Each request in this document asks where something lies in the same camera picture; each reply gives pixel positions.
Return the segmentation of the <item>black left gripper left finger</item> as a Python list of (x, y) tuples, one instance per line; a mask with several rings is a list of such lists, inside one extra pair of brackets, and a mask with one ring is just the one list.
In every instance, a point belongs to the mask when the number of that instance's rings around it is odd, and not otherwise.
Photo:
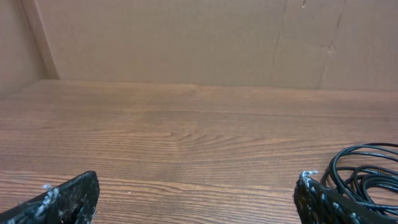
[(96, 172), (86, 171), (1, 213), (1, 224), (90, 224), (96, 215), (100, 185)]

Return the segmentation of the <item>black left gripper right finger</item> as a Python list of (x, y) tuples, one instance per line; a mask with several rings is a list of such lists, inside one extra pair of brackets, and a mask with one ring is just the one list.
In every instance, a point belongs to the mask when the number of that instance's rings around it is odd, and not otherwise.
[(302, 223), (397, 223), (397, 218), (381, 213), (382, 205), (358, 202), (345, 197), (310, 177), (316, 173), (316, 170), (303, 171), (296, 182), (294, 204)]

